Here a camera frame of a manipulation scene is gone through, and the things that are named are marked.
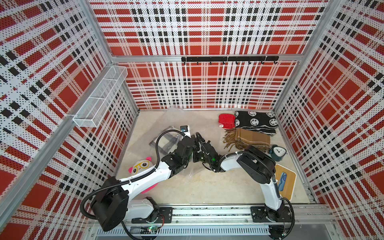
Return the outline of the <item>cream grey plaid scarf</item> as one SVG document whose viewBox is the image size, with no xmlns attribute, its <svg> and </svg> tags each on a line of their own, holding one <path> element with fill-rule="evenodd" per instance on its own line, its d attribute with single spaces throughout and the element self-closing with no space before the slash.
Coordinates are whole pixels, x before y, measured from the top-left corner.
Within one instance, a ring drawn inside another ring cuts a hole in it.
<svg viewBox="0 0 384 240">
<path fill-rule="evenodd" d="M 176 150 L 178 142 L 182 139 L 182 135 L 176 132 L 169 132 L 163 135 L 158 143 L 160 156 L 165 156 Z"/>
</svg>

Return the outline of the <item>clear plastic vacuum bag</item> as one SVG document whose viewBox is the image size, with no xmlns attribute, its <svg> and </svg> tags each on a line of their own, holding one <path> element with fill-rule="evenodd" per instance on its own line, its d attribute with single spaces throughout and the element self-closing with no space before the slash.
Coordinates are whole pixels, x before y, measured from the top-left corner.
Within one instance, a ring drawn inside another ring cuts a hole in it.
<svg viewBox="0 0 384 240">
<path fill-rule="evenodd" d="M 155 183 L 167 180 L 195 163 L 214 169 L 220 158 L 214 148 L 220 129 L 212 118 L 173 108 L 161 120 L 166 129 L 155 138 L 157 162 L 145 174 L 147 180 Z"/>
</svg>

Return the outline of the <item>brown plaid scarf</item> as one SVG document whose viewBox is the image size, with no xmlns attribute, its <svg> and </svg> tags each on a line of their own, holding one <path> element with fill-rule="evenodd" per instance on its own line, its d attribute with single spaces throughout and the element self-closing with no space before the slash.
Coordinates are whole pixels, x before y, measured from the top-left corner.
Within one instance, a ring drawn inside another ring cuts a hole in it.
<svg viewBox="0 0 384 240">
<path fill-rule="evenodd" d="M 270 149 L 271 137 L 259 132 L 233 128 L 226 130 L 223 143 L 225 144 L 224 148 L 228 148 L 229 151 L 232 148 L 242 151 L 248 146 L 253 146 L 256 149 L 265 152 Z"/>
</svg>

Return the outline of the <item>red knitted scarf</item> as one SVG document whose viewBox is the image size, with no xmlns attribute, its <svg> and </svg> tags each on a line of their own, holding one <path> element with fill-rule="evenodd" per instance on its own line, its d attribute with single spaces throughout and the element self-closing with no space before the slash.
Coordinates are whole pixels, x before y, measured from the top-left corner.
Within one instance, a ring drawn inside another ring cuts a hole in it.
<svg viewBox="0 0 384 240">
<path fill-rule="evenodd" d="M 235 128 L 235 115 L 232 114 L 220 114 L 219 115 L 219 126 L 225 130 Z"/>
</svg>

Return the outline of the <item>black smiley face scarf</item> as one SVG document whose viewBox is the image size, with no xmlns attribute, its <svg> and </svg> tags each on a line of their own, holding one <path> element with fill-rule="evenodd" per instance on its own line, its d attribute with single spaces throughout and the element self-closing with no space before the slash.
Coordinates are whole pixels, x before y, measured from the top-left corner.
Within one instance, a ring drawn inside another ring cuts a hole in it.
<svg viewBox="0 0 384 240">
<path fill-rule="evenodd" d="M 278 121 L 273 113 L 236 111 L 235 127 L 274 136 L 278 128 Z"/>
</svg>

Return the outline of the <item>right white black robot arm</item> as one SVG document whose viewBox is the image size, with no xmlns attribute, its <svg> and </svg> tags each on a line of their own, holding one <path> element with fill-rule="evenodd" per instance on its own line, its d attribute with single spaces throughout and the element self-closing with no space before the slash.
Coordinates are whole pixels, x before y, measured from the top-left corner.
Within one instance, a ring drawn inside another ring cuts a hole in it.
<svg viewBox="0 0 384 240">
<path fill-rule="evenodd" d="M 276 162 L 261 150 L 248 146 L 243 151 L 220 156 L 211 143 L 206 142 L 193 153 L 193 162 L 208 164 L 215 173 L 243 169 L 260 184 L 267 210 L 277 215 L 282 214 L 285 205 L 278 189 Z"/>
</svg>

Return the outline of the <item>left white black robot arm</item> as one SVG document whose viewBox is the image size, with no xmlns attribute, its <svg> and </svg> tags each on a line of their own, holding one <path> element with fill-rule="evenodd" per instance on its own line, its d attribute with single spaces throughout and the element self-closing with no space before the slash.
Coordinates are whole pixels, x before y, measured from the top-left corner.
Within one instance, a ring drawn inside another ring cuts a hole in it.
<svg viewBox="0 0 384 240">
<path fill-rule="evenodd" d="M 167 133 L 182 136 L 176 150 L 160 158 L 159 142 Z M 180 130 L 167 130 L 159 135 L 156 143 L 157 162 L 142 173 L 117 180 L 107 179 L 103 186 L 83 198 L 80 211 L 86 218 L 97 220 L 103 231 L 107 232 L 124 221 L 129 212 L 129 203 L 141 192 L 162 181 L 177 175 L 189 165 L 190 158 L 198 148 L 192 139 L 189 126 L 181 126 Z"/>
</svg>

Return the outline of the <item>pink panda toy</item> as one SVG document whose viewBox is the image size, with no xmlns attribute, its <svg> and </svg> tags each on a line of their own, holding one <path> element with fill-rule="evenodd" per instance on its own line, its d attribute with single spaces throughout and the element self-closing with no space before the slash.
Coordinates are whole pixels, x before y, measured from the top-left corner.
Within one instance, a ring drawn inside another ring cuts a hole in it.
<svg viewBox="0 0 384 240">
<path fill-rule="evenodd" d="M 129 168 L 131 176 L 139 175 L 147 176 L 155 168 L 152 158 L 147 157 L 146 159 L 137 161 L 132 167 Z"/>
</svg>

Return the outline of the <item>teal alarm clock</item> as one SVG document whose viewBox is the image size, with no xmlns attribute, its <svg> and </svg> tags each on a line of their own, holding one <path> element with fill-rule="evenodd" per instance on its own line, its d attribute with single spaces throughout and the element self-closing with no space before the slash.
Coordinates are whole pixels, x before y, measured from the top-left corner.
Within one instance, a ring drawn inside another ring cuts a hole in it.
<svg viewBox="0 0 384 240">
<path fill-rule="evenodd" d="M 275 162 L 280 162 L 286 154 L 287 150 L 278 145 L 272 145 L 269 150 L 269 155 Z"/>
</svg>

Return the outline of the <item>wooden board with blue print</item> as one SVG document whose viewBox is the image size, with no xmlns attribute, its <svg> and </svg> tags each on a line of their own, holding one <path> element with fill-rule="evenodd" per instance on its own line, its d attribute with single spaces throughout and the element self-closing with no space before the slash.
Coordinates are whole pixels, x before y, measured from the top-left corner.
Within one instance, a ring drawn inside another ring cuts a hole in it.
<svg viewBox="0 0 384 240">
<path fill-rule="evenodd" d="M 276 179 L 278 180 L 278 189 L 282 197 L 292 200 L 296 185 L 297 174 L 279 164 L 276 164 Z"/>
</svg>

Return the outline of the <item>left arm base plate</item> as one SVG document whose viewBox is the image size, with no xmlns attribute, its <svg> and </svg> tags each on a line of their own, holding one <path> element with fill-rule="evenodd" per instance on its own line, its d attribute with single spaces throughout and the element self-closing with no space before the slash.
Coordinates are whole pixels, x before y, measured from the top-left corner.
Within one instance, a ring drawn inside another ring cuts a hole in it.
<svg viewBox="0 0 384 240">
<path fill-rule="evenodd" d="M 153 210 L 147 218 L 135 218 L 131 220 L 132 224 L 169 224 L 172 222 L 173 208 L 160 207 Z"/>
</svg>

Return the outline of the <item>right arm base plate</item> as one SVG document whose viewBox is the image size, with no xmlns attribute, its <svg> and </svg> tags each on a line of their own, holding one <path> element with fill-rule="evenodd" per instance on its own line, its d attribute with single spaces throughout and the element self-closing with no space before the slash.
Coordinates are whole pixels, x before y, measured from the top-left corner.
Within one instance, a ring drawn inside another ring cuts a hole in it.
<svg viewBox="0 0 384 240">
<path fill-rule="evenodd" d="M 251 217 L 254 223 L 290 223 L 293 216 L 291 209 L 286 206 L 277 211 L 266 206 L 251 207 Z"/>
</svg>

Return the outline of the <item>black wall hook rail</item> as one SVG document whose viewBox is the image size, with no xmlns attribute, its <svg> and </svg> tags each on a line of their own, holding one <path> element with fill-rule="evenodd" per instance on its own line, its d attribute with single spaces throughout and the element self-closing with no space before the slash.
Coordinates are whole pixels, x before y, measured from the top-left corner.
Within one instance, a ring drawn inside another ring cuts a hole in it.
<svg viewBox="0 0 384 240">
<path fill-rule="evenodd" d="M 202 63 L 202 62 L 208 62 L 208 63 L 213 63 L 213 62 L 277 62 L 279 60 L 279 56 L 253 56 L 253 57 L 234 57 L 234 56 L 229 56 L 229 57 L 181 57 L 181 61 L 183 63 L 187 62 L 196 62 L 196 63 Z"/>
</svg>

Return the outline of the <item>aluminium front rail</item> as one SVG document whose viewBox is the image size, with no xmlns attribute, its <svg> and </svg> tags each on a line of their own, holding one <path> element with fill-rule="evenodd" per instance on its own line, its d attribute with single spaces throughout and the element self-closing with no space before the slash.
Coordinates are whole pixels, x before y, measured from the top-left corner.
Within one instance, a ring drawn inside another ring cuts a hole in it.
<svg viewBox="0 0 384 240">
<path fill-rule="evenodd" d="M 164 219 L 155 223 L 125 220 L 124 225 L 105 232 L 94 224 L 87 240 L 129 239 L 127 228 L 145 239 L 269 239 L 277 232 L 288 233 L 288 240 L 340 240 L 331 211 L 319 204 L 294 204 L 293 212 L 278 221 L 267 219 L 264 207 L 256 205 L 161 205 Z"/>
</svg>

